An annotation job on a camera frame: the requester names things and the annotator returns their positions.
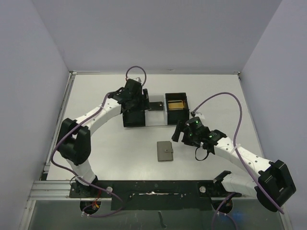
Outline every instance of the black container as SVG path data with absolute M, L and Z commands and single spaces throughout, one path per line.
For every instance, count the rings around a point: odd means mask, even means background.
M 176 125 L 178 120 L 189 119 L 189 106 L 185 92 L 166 93 L 167 124 Z

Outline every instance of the screw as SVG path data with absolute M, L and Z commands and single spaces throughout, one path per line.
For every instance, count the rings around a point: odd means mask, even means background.
M 107 190 L 108 192 L 113 192 L 113 188 L 112 188 L 112 187 L 110 187 L 110 186 L 109 186 L 109 187 L 107 187 L 107 188 L 106 188 L 106 190 Z
M 205 193 L 206 192 L 206 187 L 205 186 L 201 186 L 200 187 L 200 192 L 201 193 Z

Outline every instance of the white table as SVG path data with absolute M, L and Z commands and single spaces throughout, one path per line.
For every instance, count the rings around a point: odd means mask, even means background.
M 142 75 L 130 75 L 131 78 Z M 76 75 L 64 118 L 79 117 L 102 102 L 106 92 L 125 85 L 124 75 Z M 190 110 L 218 92 L 232 92 L 242 103 L 243 120 L 237 142 L 262 156 L 257 135 L 237 75 L 148 75 L 145 88 L 149 97 L 168 92 L 186 92 Z M 204 104 L 199 112 L 205 125 L 233 138 L 239 109 L 236 101 L 221 95 Z M 99 180 L 212 180 L 224 170 L 239 175 L 244 171 L 230 162 L 210 154 L 205 161 L 194 159 L 195 147 L 174 143 L 174 161 L 157 161 L 157 141 L 171 140 L 174 126 L 124 128 L 122 116 L 108 121 L 92 136 L 90 164 Z M 205 152 L 198 150 L 198 157 Z M 69 167 L 57 152 L 55 161 Z M 70 180 L 72 174 L 54 165 L 47 180 Z

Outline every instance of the robotic arm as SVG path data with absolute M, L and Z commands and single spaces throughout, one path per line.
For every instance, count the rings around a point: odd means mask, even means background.
M 91 135 L 109 119 L 127 110 L 140 111 L 146 109 L 149 109 L 147 89 L 142 90 L 142 85 L 139 81 L 127 79 L 125 87 L 108 93 L 103 104 L 75 120 L 67 118 L 62 122 L 58 142 L 79 123 L 100 111 L 67 137 L 58 148 L 62 157 L 67 160 L 72 170 L 78 174 L 79 177 L 76 180 L 82 187 L 90 189 L 89 185 L 79 178 L 89 183 L 94 183 L 98 180 L 88 161 L 91 153 Z
M 284 162 L 280 160 L 272 162 L 251 153 L 240 145 L 234 146 L 233 141 L 226 134 L 219 130 L 210 131 L 208 127 L 204 126 L 200 117 L 195 116 L 185 123 L 179 121 L 172 140 L 178 142 L 180 133 L 183 132 L 182 142 L 185 145 L 203 148 L 207 150 L 207 154 L 212 153 L 223 157 L 245 170 L 235 151 L 238 149 L 249 171 L 253 173 L 259 184 L 280 207 L 294 194 L 296 188 Z M 250 177 L 238 176 L 230 171 L 224 171 L 213 182 L 216 186 L 223 187 L 227 192 L 257 197 L 268 210 L 277 211 L 277 208 Z

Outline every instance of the gray wall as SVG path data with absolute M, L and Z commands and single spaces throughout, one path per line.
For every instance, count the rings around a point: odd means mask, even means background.
M 305 230 L 307 190 L 307 1 L 283 0 L 242 71 L 266 157 L 288 165 L 297 192 L 287 203 Z
M 33 0 L 69 70 L 242 70 L 281 0 Z
M 0 1 L 0 229 L 18 228 L 68 70 L 30 0 Z

